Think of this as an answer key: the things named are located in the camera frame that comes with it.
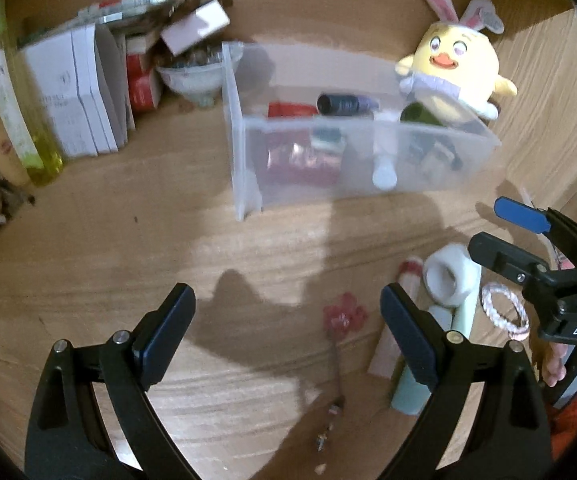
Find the transparent plastic bin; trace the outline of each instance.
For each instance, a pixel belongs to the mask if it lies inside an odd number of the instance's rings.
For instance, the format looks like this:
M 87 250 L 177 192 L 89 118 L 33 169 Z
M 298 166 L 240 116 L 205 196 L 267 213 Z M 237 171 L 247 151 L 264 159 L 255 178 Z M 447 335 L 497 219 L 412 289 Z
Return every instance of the transparent plastic bin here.
M 500 145 L 456 100 L 427 89 L 403 94 L 394 62 L 305 44 L 224 43 L 223 53 L 240 221 L 276 205 L 457 187 Z M 272 102 L 316 105 L 323 92 L 369 96 L 380 112 L 268 117 Z M 400 119 L 403 110 L 414 118 L 420 105 L 444 126 Z

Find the plush toy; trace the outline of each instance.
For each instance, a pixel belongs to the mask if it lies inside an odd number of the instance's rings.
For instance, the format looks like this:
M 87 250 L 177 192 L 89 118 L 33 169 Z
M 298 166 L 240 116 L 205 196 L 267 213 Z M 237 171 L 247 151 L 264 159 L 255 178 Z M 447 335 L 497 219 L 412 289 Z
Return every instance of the plush toy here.
M 440 22 L 424 35 L 415 54 L 402 59 L 399 71 L 406 77 L 400 88 L 410 93 L 430 88 L 448 94 L 472 108 L 480 117 L 497 119 L 488 99 L 493 93 L 516 96 L 513 82 L 499 75 L 499 59 L 484 27 L 496 34 L 504 24 L 490 0 L 472 0 L 461 20 L 451 0 L 427 0 Z

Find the bottle label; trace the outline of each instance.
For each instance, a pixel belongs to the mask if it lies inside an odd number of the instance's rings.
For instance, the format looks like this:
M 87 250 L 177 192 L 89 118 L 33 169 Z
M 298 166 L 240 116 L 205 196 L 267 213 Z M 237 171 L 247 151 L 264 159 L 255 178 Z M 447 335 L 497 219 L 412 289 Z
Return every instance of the bottle label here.
M 22 117 L 3 50 L 0 50 L 0 117 L 24 168 L 42 170 L 44 163 Z

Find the wooden surface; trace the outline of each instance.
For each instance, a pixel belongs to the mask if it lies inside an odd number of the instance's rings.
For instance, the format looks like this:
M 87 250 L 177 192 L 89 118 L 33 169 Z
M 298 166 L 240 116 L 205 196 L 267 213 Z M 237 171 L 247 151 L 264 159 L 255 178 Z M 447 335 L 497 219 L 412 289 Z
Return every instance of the wooden surface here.
M 13 0 L 15 17 L 58 23 L 95 0 Z M 463 10 L 468 0 L 454 0 Z M 205 479 L 376 478 L 414 424 L 388 406 L 389 381 L 366 370 L 382 321 L 381 288 L 409 254 L 486 230 L 543 254 L 492 213 L 526 187 L 577 219 L 577 11 L 566 0 L 494 0 L 507 25 L 501 73 L 519 88 L 493 124 L 488 170 L 452 192 L 293 206 L 235 221 L 221 110 L 175 100 L 143 117 L 117 155 L 80 160 L 0 232 L 0 441 L 18 463 L 52 343 L 76 346 L 131 329 L 177 281 L 198 312 L 149 397 Z M 236 0 L 235 30 L 334 44 L 398 59 L 432 20 L 423 0 Z M 315 453 L 334 393 L 321 309 L 353 292 L 370 316 L 341 345 L 348 409 L 330 451 Z M 472 340 L 505 335 L 478 311 Z M 99 391 L 118 454 L 131 460 Z M 475 404 L 446 461 L 459 455 Z

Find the white bowl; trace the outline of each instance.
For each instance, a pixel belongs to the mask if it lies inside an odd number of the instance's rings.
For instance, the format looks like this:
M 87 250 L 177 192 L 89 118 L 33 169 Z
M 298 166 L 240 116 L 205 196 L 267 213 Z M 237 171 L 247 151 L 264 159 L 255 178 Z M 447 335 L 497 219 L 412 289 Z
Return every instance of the white bowl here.
M 244 44 L 232 43 L 229 49 L 234 72 L 242 60 Z M 180 94 L 201 107 L 206 107 L 215 104 L 215 97 L 224 83 L 222 63 L 188 68 L 158 67 L 157 72 L 162 76 L 164 84 L 175 94 Z

